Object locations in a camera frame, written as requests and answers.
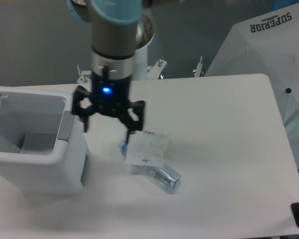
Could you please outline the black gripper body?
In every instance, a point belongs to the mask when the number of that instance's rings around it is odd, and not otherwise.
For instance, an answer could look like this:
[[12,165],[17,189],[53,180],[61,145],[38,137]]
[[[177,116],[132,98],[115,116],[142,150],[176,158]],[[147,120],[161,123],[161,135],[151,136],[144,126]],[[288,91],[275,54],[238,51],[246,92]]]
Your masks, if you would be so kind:
[[106,79],[92,74],[91,103],[95,112],[112,118],[128,113],[131,76],[122,79]]

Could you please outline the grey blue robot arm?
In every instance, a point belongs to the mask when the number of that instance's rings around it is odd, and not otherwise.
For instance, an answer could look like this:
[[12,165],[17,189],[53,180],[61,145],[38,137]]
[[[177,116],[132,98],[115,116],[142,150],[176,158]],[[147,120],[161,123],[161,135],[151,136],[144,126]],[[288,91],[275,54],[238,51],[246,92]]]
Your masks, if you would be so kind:
[[89,126],[99,113],[118,118],[127,128],[126,140],[144,128],[145,101],[129,100],[135,71],[137,26],[143,10],[179,0],[69,0],[73,18],[92,26],[92,88],[78,86],[73,93],[72,114]]

